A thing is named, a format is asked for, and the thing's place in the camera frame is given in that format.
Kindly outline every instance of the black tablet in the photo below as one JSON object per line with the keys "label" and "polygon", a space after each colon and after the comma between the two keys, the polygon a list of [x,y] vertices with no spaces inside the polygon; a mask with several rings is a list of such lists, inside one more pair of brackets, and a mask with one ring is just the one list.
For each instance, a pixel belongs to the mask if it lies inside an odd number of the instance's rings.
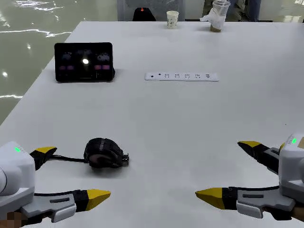
{"label": "black tablet", "polygon": [[58,82],[109,82],[115,75],[111,43],[55,44]]}

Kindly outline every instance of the hand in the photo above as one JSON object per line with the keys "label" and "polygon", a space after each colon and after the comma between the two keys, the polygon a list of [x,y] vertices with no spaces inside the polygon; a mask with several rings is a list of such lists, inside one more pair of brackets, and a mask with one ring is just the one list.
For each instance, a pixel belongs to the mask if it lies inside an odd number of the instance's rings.
{"label": "hand", "polygon": [[292,210],[292,217],[304,222],[304,207],[302,205],[296,205]]}
{"label": "hand", "polygon": [[19,212],[7,214],[7,220],[0,220],[0,228],[20,228],[26,225],[28,218]]}

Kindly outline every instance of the robotic arm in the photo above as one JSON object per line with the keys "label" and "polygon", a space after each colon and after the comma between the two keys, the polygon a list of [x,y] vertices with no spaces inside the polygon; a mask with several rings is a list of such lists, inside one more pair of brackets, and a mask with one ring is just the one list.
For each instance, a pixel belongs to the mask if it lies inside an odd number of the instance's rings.
{"label": "robotic arm", "polygon": [[255,141],[239,146],[257,162],[278,175],[278,186],[260,189],[239,187],[197,191],[196,196],[219,209],[263,218],[269,211],[276,220],[291,220],[296,204],[304,204],[304,134],[292,134],[279,149]]}
{"label": "robotic arm", "polygon": [[103,190],[35,193],[35,171],[55,151],[55,147],[45,147],[28,154],[15,142],[0,148],[0,220],[7,219],[8,212],[17,211],[27,216],[27,225],[40,223],[45,217],[59,222],[76,212],[93,209],[110,196]]}

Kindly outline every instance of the electrical outlet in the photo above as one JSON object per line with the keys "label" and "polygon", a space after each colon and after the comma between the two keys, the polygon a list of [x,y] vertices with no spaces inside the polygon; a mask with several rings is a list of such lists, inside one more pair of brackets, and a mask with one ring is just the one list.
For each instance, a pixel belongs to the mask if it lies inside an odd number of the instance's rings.
{"label": "electrical outlet", "polygon": [[145,75],[145,80],[156,81],[211,81],[218,82],[217,74],[206,73],[172,73],[172,72],[151,72]]}

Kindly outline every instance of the white wall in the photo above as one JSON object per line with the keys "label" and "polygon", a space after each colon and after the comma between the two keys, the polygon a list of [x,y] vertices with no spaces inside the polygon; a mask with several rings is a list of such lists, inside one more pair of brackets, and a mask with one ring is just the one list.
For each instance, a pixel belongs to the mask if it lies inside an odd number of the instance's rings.
{"label": "white wall", "polygon": [[282,8],[283,0],[262,0],[259,20],[275,20]]}
{"label": "white wall", "polygon": [[205,0],[185,0],[186,19],[200,19],[203,14]]}

